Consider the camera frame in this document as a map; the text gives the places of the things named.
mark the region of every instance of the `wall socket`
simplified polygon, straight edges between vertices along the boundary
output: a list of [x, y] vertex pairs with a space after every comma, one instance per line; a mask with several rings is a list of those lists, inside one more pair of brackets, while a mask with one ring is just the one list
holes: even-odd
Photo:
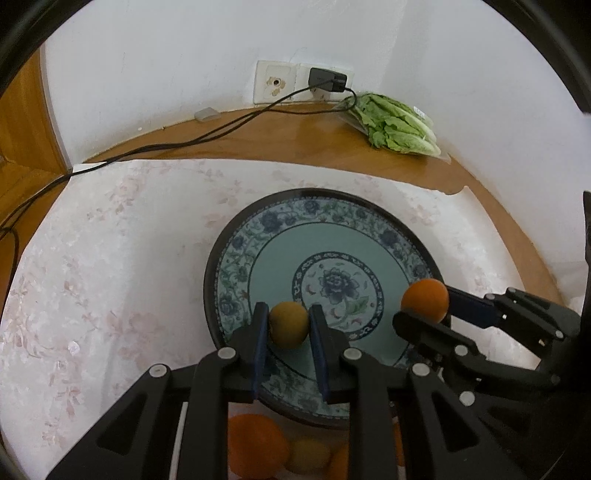
[[[312, 67], [344, 73], [347, 76], [347, 87], [351, 87], [353, 80], [353, 71], [351, 70], [306, 63], [294, 64], [283, 61], [259, 60], [256, 63], [254, 104], [273, 103], [296, 90], [306, 88]], [[314, 89], [299, 93], [285, 102], [339, 101], [349, 95], [349, 92], [325, 92]]]

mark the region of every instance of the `green leaves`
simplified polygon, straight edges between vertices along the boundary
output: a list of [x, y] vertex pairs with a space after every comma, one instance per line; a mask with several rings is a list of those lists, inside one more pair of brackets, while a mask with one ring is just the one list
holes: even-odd
[[[351, 97], [343, 101], [351, 104]], [[365, 126], [368, 140], [375, 148], [385, 147], [400, 153], [417, 153], [437, 157], [441, 150], [433, 133], [433, 121], [417, 108], [402, 102], [364, 93], [349, 114]]]
[[361, 297], [357, 300], [347, 302], [345, 315], [358, 315], [363, 313], [368, 306], [369, 297]]

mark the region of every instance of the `blue and white plate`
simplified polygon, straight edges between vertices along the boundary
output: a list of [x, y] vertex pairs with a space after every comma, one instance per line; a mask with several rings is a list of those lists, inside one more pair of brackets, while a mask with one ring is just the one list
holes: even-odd
[[[429, 277], [442, 280], [431, 255], [385, 210], [332, 190], [288, 190], [251, 204], [221, 233], [207, 263], [205, 311], [221, 347], [250, 323], [258, 301], [320, 303], [352, 346], [406, 366], [418, 355], [392, 316], [407, 287]], [[292, 350], [270, 346], [265, 367], [263, 403], [297, 421], [347, 428], [348, 405], [322, 401], [308, 339]]]

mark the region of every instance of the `screw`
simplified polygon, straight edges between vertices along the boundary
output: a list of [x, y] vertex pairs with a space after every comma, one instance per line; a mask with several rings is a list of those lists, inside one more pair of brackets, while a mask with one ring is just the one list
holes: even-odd
[[453, 351], [457, 356], [466, 356], [468, 354], [468, 348], [466, 345], [456, 345]]
[[431, 369], [425, 364], [414, 364], [413, 373], [418, 377], [426, 377]]
[[231, 346], [224, 346], [217, 351], [217, 356], [222, 360], [234, 358], [236, 351]]
[[358, 348], [346, 348], [345, 351], [343, 352], [343, 356], [347, 359], [347, 360], [359, 360], [361, 358], [361, 350], [359, 350]]
[[476, 397], [474, 396], [473, 392], [466, 390], [466, 391], [460, 393], [460, 401], [466, 407], [470, 407], [471, 405], [474, 405], [474, 402], [476, 401]]
[[150, 367], [150, 376], [152, 376], [154, 378], [163, 377], [166, 375], [167, 371], [168, 371], [168, 368], [166, 368], [166, 365], [163, 365], [163, 364], [152, 365]]

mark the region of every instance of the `pink floral tablecloth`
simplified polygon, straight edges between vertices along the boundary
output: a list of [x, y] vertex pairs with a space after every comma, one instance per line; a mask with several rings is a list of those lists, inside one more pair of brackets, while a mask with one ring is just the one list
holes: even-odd
[[[304, 186], [392, 212], [453, 286], [479, 296], [522, 286], [468, 189], [446, 196], [344, 171], [239, 160], [134, 160], [77, 176], [25, 249], [0, 325], [0, 425], [32, 480], [45, 478], [150, 365], [183, 367], [214, 350], [202, 299], [214, 241], [254, 200]], [[502, 332], [458, 320], [454, 328], [492, 359], [535, 366]]]

